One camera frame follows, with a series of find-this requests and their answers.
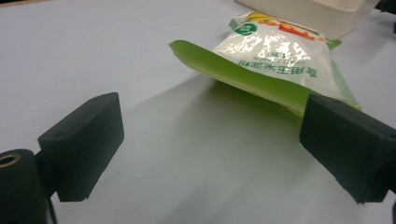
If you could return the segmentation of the green and white powder pouch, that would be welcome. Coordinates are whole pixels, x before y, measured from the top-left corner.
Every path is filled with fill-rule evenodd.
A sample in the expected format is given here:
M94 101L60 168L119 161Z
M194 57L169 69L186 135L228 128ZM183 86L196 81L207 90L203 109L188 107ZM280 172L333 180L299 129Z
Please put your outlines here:
M310 94L361 107L332 60L339 39L258 12L233 18L230 27L212 50L186 40L169 47L189 68L282 105L298 117Z

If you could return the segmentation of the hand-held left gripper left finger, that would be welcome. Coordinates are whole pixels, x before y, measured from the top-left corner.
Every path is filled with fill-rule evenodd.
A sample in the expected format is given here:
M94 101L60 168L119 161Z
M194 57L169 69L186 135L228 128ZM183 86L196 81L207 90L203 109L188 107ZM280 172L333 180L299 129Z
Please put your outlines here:
M62 202L87 199L123 139L119 95L88 100L38 137L44 194Z

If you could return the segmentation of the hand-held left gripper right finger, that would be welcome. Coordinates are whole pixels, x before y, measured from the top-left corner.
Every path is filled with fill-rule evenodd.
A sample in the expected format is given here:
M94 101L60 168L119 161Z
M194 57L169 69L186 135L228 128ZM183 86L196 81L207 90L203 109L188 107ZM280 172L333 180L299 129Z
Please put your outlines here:
M387 124L311 94L299 138L357 203L379 203L396 192L396 130Z

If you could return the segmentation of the white plastic bin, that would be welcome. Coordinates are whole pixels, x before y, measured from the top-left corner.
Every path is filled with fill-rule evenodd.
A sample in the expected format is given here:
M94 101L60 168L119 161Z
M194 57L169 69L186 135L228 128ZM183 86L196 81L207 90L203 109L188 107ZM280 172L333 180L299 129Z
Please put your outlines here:
M380 0L236 0L263 14L298 23L330 39L346 35L363 21Z

